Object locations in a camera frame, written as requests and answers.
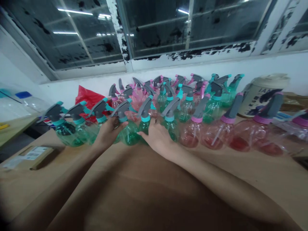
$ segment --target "wooden table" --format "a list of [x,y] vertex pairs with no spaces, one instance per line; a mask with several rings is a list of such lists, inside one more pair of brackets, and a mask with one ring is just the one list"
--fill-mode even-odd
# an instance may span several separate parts
[[[30,145],[64,147],[53,130]],[[1,164],[0,189],[7,217],[13,219],[86,148],[65,147],[53,162],[37,171],[7,170],[1,168],[6,161]],[[192,152],[268,195],[308,230],[308,171],[294,160],[229,148],[197,147]],[[94,163],[57,218],[65,217],[64,230],[149,230],[145,223],[153,230],[188,230],[192,224],[204,225],[205,217],[215,219],[221,214],[216,208],[222,207],[230,210],[194,177],[148,146],[119,143]],[[228,214],[217,222],[232,223],[233,218]]]
[[37,115],[30,115],[4,122],[4,124],[9,124],[10,126],[0,130],[0,148],[24,132],[37,118]]

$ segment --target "window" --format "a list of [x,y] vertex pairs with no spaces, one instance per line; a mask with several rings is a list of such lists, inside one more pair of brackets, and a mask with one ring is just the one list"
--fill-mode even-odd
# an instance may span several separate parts
[[4,2],[50,80],[308,49],[304,0]]

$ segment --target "red plastic bag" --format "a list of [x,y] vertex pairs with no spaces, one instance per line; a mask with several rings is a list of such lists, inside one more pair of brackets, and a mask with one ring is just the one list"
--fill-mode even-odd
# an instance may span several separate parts
[[[78,89],[78,95],[75,99],[75,104],[80,103],[81,101],[86,101],[86,107],[88,109],[92,109],[99,101],[101,101],[103,98],[105,98],[105,96],[98,94],[94,91],[88,90],[82,86],[79,85],[79,89]],[[90,120],[92,122],[96,122],[96,118],[95,116],[91,116],[89,118],[86,118],[88,116],[88,114],[86,113],[82,113],[80,114],[83,118],[85,118],[86,120]]]

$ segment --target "blue bottle cap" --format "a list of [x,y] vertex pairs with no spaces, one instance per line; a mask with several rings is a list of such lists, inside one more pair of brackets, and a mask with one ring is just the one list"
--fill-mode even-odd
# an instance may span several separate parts
[[15,94],[18,98],[28,98],[30,96],[32,96],[29,92],[27,91],[22,91],[22,92],[18,92]]

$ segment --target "hand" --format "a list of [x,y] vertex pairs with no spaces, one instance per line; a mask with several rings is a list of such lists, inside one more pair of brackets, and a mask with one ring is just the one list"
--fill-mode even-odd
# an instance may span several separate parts
[[92,150],[102,154],[113,144],[120,131],[127,125],[127,121],[119,124],[118,117],[110,117],[107,122],[101,126],[97,138],[91,147]]
[[138,134],[162,157],[171,160],[176,154],[173,150],[176,143],[171,139],[168,130],[154,118],[150,121],[149,135],[144,132],[138,132]]

